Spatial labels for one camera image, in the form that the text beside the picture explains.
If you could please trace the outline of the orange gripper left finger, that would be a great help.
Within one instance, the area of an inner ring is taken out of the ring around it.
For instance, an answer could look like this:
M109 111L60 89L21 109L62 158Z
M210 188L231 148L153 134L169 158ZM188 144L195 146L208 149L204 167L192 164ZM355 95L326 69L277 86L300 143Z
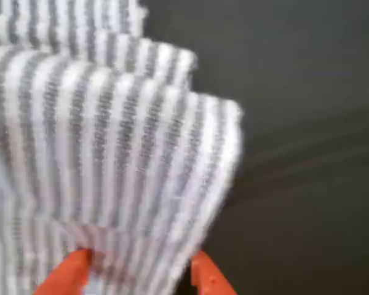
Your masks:
M80 295L88 283L90 251L79 249L67 255L36 288L34 295Z

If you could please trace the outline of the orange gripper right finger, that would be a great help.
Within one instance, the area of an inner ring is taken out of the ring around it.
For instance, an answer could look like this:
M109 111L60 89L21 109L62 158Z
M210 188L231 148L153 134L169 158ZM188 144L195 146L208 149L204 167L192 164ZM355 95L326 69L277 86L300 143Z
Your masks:
M191 285L198 295L237 294L212 259L203 251L191 258Z

